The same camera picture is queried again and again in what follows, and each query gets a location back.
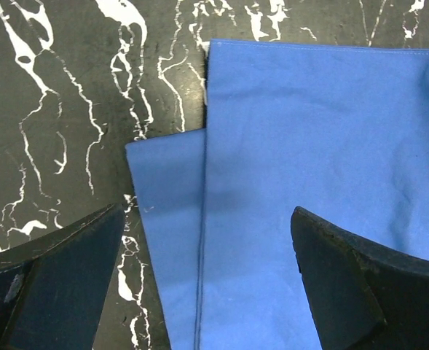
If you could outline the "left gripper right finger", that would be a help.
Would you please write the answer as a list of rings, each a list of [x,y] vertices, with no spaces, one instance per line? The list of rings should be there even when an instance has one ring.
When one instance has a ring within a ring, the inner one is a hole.
[[[291,237],[323,349],[429,349],[429,261],[296,207]]]

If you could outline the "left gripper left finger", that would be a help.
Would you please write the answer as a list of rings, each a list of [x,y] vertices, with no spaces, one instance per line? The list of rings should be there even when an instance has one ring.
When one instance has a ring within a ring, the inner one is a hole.
[[[125,214],[108,205],[0,252],[0,349],[91,349]]]

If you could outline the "blue surgical cloth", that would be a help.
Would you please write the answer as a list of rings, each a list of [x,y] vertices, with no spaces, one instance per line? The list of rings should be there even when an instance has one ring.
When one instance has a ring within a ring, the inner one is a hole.
[[[126,147],[172,349],[319,349],[304,207],[429,260],[429,50],[214,39],[207,125]]]

